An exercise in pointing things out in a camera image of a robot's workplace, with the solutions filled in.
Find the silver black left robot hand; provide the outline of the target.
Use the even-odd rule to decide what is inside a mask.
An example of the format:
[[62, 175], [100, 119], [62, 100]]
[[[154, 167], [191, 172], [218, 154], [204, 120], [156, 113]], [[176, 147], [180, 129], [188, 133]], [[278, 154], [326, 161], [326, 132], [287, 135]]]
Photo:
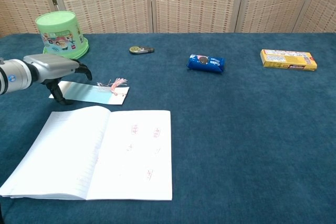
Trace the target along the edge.
[[72, 100], [66, 100], [58, 85], [60, 80], [72, 73], [83, 73], [88, 80], [92, 80], [92, 73], [89, 68], [80, 63], [77, 59], [68, 59], [61, 55], [37, 54], [28, 55], [23, 61], [29, 67], [34, 67], [36, 72], [36, 82], [44, 84], [51, 92], [54, 99], [62, 105], [70, 105]]

